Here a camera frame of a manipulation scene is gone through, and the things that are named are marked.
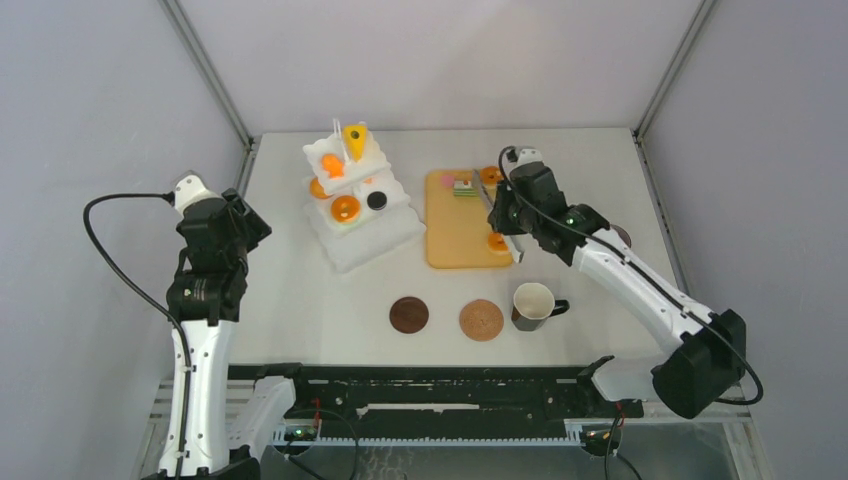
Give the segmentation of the orange egg tart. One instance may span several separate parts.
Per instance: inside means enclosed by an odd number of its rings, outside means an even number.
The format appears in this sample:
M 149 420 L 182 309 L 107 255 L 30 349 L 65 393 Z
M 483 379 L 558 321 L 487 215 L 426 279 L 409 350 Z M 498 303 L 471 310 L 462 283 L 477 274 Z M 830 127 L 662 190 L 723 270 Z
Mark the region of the orange egg tart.
M 317 177 L 313 177 L 311 179 L 309 183 L 309 193 L 313 198 L 319 200 L 331 198 L 331 195 L 326 193 Z

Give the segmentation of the green white cake piece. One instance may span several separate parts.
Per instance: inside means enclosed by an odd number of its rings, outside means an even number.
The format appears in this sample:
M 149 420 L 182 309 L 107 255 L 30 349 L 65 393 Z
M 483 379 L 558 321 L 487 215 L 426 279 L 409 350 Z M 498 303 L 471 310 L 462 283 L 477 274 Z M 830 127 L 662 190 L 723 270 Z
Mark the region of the green white cake piece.
M 454 197 L 473 198 L 478 196 L 478 193 L 470 180 L 455 180 L 452 192 Z

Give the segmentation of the yellow cake slice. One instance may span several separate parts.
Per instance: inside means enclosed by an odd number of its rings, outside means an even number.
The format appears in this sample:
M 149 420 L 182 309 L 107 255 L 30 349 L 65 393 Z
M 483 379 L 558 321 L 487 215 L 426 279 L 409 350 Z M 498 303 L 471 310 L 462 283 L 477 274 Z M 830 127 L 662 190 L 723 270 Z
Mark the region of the yellow cake slice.
M 347 125 L 342 128 L 341 137 L 344 148 L 352 161 L 359 162 L 363 158 L 367 136 L 368 128 L 363 123 Z

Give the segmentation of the orange fish cookie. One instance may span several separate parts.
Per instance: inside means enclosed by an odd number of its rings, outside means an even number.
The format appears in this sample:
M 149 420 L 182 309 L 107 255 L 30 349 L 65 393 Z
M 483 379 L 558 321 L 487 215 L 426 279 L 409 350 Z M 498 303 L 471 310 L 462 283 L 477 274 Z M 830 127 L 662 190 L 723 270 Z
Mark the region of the orange fish cookie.
M 342 178 L 345 175 L 345 161 L 335 154 L 325 154 L 321 158 L 321 167 L 330 179 Z

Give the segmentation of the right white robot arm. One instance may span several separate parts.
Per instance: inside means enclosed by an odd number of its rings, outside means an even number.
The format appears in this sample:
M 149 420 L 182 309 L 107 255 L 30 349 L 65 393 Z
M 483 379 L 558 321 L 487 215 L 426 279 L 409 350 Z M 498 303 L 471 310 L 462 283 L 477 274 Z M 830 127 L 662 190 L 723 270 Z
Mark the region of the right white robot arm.
M 539 247 L 604 287 L 654 338 L 660 353 L 603 357 L 584 370 L 578 402 L 592 416 L 617 401 L 658 400 L 693 419 L 748 372 L 747 328 L 733 310 L 716 313 L 673 287 L 639 259 L 609 221 L 570 205 L 554 174 L 530 162 L 505 174 L 488 222 L 503 235 L 531 236 Z

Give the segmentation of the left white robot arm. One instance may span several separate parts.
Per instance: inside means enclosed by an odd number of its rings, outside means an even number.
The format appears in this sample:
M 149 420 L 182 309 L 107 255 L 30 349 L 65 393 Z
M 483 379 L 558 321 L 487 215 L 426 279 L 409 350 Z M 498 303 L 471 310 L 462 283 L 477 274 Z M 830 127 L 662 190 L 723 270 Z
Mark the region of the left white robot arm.
M 176 321 L 171 418 L 157 479 L 215 478 L 230 462 L 225 431 L 230 347 L 247 288 L 247 255 L 271 228 L 234 189 L 186 200 L 176 190 L 181 215 L 179 251 L 167 312 Z

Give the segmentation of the white three-tier dessert stand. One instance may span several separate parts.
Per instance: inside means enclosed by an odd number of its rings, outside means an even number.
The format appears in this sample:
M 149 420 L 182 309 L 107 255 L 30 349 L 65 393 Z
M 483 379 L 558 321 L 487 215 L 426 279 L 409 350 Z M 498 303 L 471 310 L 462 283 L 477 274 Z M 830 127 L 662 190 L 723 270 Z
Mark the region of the white three-tier dessert stand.
M 303 147 L 312 177 L 304 207 L 335 270 L 353 271 L 421 237 L 426 226 L 364 122 L 333 120 L 333 132 Z

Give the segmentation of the black sandwich cookie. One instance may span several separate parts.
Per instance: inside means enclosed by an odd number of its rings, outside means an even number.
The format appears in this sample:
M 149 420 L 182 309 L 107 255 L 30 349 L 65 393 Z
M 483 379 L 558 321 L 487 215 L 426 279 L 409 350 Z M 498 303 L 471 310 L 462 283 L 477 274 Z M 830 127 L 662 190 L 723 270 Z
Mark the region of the black sandwich cookie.
M 366 197 L 366 204 L 372 211 L 381 211 L 386 208 L 388 197 L 382 191 L 373 191 Z

